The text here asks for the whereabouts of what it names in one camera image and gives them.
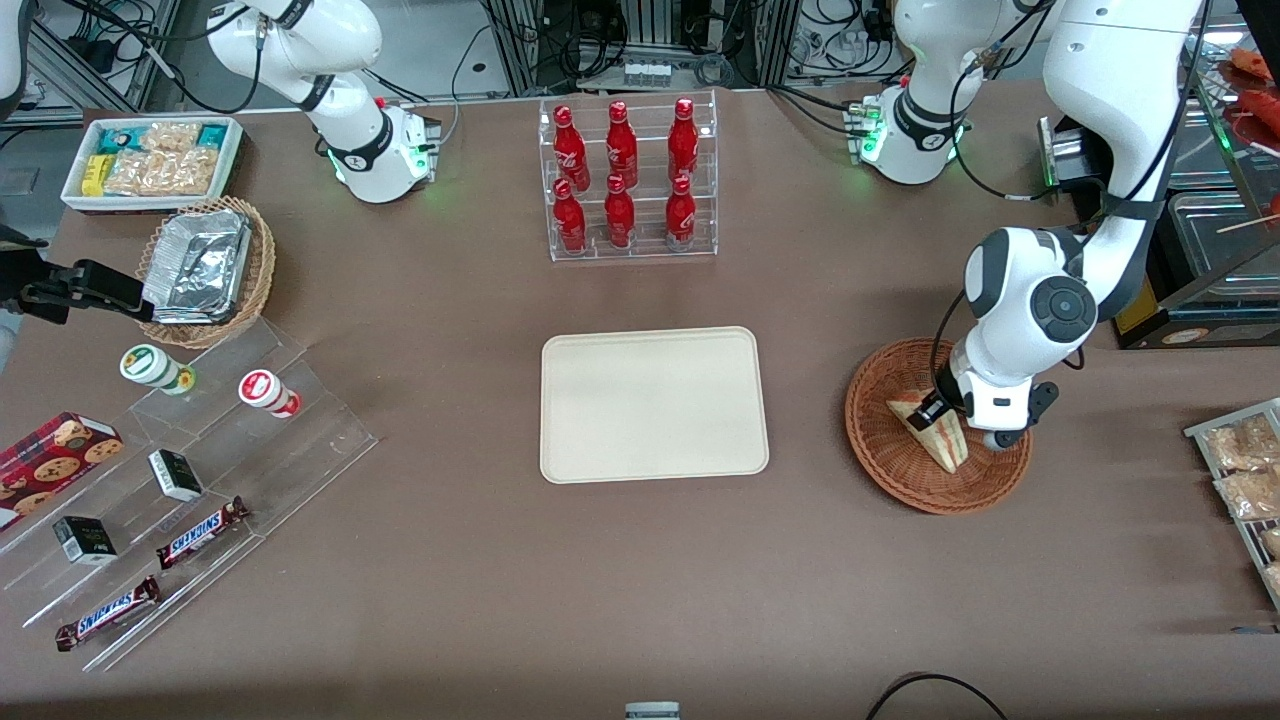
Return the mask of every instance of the table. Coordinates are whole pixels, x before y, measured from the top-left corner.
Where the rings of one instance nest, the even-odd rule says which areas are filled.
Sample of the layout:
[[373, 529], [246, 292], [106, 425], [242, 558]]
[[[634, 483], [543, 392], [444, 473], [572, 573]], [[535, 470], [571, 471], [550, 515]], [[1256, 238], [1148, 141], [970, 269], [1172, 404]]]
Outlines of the table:
[[[1014, 717], [1274, 717], [1276, 641], [1226, 632], [1271, 621], [1266, 594], [1180, 429], [1277, 395], [1280, 351], [1121, 352], [1102, 328], [1085, 373], [1047, 374], [1062, 398], [1006, 501], [915, 512], [854, 459], [846, 384], [932, 334], [987, 232], [1066, 205], [954, 167], [895, 186], [763, 92], [718, 100], [721, 255], [645, 268], [548, 260], [535, 102], [465, 106], [439, 182], [385, 206], [333, 179], [303, 115], [242, 115], [237, 193], [279, 252], [268, 316], [384, 441], [110, 673], [0, 615], [0, 715], [596, 720], [671, 698], [695, 720], [847, 719], [938, 670]], [[991, 83], [974, 170], [1032, 187], [1050, 113], [1036, 83]], [[68, 213], [54, 256], [132, 268], [155, 223]], [[768, 469], [543, 480], [548, 338], [733, 324], [759, 340]], [[27, 323], [0, 442], [123, 411], [138, 338], [104, 313]]]

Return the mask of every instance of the red cookie box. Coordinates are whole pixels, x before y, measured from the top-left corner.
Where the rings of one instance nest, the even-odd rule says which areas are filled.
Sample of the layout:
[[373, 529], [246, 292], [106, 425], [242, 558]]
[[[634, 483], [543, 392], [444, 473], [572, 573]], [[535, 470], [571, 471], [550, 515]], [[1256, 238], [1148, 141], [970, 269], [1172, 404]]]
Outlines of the red cookie box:
[[0, 530], [123, 447], [115, 428], [63, 413], [0, 452]]

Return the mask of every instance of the coca-cola bottle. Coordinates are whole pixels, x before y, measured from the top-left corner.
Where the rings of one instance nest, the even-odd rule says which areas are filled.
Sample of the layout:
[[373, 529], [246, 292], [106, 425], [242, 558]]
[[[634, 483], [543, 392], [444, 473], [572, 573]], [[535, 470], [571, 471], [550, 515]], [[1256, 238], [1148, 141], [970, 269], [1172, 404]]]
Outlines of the coca-cola bottle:
[[556, 119], [556, 164], [575, 190], [586, 192], [591, 187], [591, 173], [586, 169], [586, 143], [573, 127], [573, 113], [559, 105], [552, 115]]
[[609, 176], [609, 196], [604, 199], [604, 217], [609, 223], [609, 243], [618, 250], [631, 247], [636, 233], [636, 206], [627, 193], [622, 176]]
[[671, 197], [667, 199], [667, 247], [672, 251], [684, 252], [694, 242], [696, 210], [689, 195], [689, 176], [680, 176], [671, 183]]
[[627, 120], [627, 104], [614, 100], [609, 104], [609, 135], [604, 138], [609, 152], [609, 172], [622, 176], [628, 188], [640, 182], [640, 155], [636, 150], [636, 131]]
[[676, 122], [667, 136], [667, 176], [676, 182], [681, 174], [694, 177], [698, 168], [698, 127], [694, 126], [694, 101], [676, 100]]
[[552, 192], [556, 193], [552, 215], [556, 217], [556, 232], [561, 236], [564, 252], [570, 255], [586, 252], [586, 215], [582, 214], [582, 205], [573, 197], [573, 188], [567, 179], [556, 178]]

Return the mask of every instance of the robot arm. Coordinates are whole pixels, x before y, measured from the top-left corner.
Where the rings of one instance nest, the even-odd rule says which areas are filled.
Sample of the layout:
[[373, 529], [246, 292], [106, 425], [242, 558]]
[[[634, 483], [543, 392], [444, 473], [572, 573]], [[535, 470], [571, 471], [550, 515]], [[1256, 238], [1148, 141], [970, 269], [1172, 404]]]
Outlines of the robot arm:
[[0, 0], [0, 119], [18, 109], [27, 85], [27, 36], [35, 20], [35, 0]]
[[[915, 55], [915, 68], [905, 88], [891, 87], [864, 100], [864, 105], [879, 108], [883, 127], [876, 127], [876, 122], [864, 123], [861, 129], [870, 132], [874, 140], [863, 146], [861, 161], [905, 184], [938, 177], [951, 150], [948, 133], [964, 120], [983, 83], [982, 73], [968, 72], [972, 63], [1005, 35], [1009, 35], [1001, 45], [1005, 49], [1030, 42], [1037, 27], [1047, 37], [1059, 22], [1062, 5], [1062, 0], [897, 3], [893, 28]], [[1046, 15], [1027, 18], [1039, 12]], [[955, 117], [951, 115], [952, 90], [956, 91]]]
[[1161, 145], [1178, 111], [1178, 59], [1199, 0], [1062, 4], [1044, 86], [1111, 147], [1111, 209], [1089, 237], [1002, 228], [969, 256], [965, 296], [978, 324], [956, 345], [938, 386], [970, 425], [997, 433], [1004, 447], [1038, 416], [1034, 377], [1070, 356], [1139, 288], [1169, 155]]
[[[366, 202], [388, 202], [434, 177], [435, 145], [422, 118], [381, 108], [357, 70], [381, 53], [383, 33], [360, 0], [255, 0], [211, 33], [209, 45], [237, 74], [259, 78], [300, 109], [329, 145], [338, 179]], [[214, 27], [242, 8], [214, 8]], [[431, 128], [438, 137], [438, 127]]]

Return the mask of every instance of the woven basket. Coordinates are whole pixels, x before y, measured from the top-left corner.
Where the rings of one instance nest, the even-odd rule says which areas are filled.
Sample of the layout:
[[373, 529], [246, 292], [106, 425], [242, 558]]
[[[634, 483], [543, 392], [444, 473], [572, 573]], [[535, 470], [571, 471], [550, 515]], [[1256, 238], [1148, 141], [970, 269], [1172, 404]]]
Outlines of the woven basket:
[[[178, 210], [177, 214], [197, 215], [216, 210], [236, 210], [253, 223], [248, 259], [244, 261], [244, 277], [241, 281], [239, 309], [236, 310], [236, 315], [229, 322], [221, 325], [138, 323], [142, 325], [142, 332], [156, 342], [178, 345], [189, 350], [205, 350], [219, 341], [244, 332], [253, 323], [253, 319], [262, 314], [262, 307], [266, 305], [266, 296], [271, 292], [271, 273], [275, 270], [275, 240], [271, 237], [271, 228], [266, 227], [262, 215], [252, 205], [237, 197], [219, 197], [216, 200], [201, 201]], [[134, 273], [140, 281], [145, 281], [147, 277], [147, 269], [151, 266], [151, 255], [155, 252], [159, 238], [160, 228], [156, 228], [156, 232], [151, 233], [147, 249], [142, 252], [138, 272]]]
[[[1027, 432], [1014, 447], [995, 452], [983, 445], [983, 433], [961, 419], [969, 460], [955, 474], [943, 470], [886, 404], [902, 392], [932, 389], [932, 338], [899, 341], [863, 361], [845, 396], [845, 430], [872, 479], [911, 507], [938, 515], [986, 510], [1023, 479], [1032, 457], [1032, 434]], [[950, 354], [951, 343], [943, 342], [938, 364]]]

